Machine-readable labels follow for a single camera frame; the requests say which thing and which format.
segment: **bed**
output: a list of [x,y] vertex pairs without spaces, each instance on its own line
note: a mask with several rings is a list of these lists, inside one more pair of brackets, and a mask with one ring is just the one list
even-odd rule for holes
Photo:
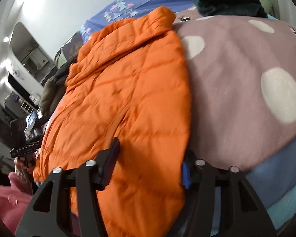
[[[174,12],[192,11],[194,8],[192,0],[115,0],[87,20],[80,31],[59,50],[55,57],[58,67],[76,54],[92,33],[117,20],[146,15],[160,5],[168,6]],[[269,14],[281,18],[278,0],[272,1]],[[296,138],[275,155],[250,169],[246,177],[267,208],[275,228],[281,231],[282,226],[296,213]],[[218,206],[215,207],[212,234],[219,224],[219,192],[215,199]],[[184,228],[185,222],[178,222],[178,225]]]

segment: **black clamp mount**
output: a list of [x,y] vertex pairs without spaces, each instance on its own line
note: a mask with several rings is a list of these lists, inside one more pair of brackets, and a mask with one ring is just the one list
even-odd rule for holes
[[[120,153],[114,138],[108,150],[79,168],[54,168],[34,195],[16,231],[16,237],[74,237],[70,222],[70,188],[77,188],[82,237],[108,237],[95,190],[109,184]],[[276,231],[261,200],[236,166],[217,169],[193,159],[190,177],[196,198],[184,237],[211,234],[215,188],[221,188],[221,218],[216,237],[276,237]]]

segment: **pink fabric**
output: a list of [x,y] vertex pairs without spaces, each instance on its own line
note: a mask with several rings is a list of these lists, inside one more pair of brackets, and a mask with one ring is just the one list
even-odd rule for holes
[[[11,172],[11,187],[0,185],[0,219],[5,226],[15,233],[16,228],[32,199],[32,187]],[[80,236],[78,219],[72,214],[73,233]]]

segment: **white wall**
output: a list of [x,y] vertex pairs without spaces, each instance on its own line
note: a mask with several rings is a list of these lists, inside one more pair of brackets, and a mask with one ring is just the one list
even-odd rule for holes
[[292,0],[278,0],[280,18],[296,26],[296,6]]
[[26,0],[19,21],[54,58],[84,22],[114,0]]

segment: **dark green cloth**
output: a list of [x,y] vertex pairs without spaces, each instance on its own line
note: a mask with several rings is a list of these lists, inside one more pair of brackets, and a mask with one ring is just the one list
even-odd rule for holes
[[240,15],[267,18],[259,0],[193,0],[199,13],[206,16]]

